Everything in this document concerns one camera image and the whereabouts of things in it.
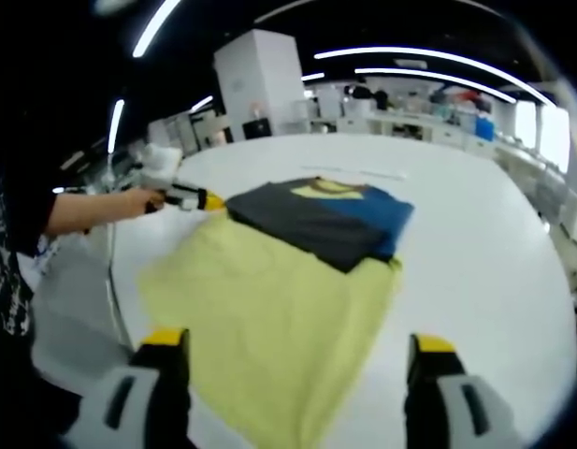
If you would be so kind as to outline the person's left hand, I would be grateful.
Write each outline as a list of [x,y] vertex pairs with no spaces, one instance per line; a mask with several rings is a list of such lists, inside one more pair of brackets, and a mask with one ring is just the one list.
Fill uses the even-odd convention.
[[166,196],[160,191],[131,188],[123,193],[127,203],[127,215],[138,217],[160,210],[166,203]]

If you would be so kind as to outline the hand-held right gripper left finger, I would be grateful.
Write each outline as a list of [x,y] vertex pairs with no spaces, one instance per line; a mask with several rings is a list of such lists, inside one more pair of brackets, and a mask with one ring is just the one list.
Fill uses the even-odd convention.
[[191,448],[189,331],[159,328],[84,396],[67,448]]

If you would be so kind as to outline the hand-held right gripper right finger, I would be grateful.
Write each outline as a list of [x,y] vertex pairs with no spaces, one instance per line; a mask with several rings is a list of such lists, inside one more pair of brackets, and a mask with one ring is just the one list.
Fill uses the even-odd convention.
[[411,335],[404,414],[408,449],[522,446],[508,403],[437,336]]

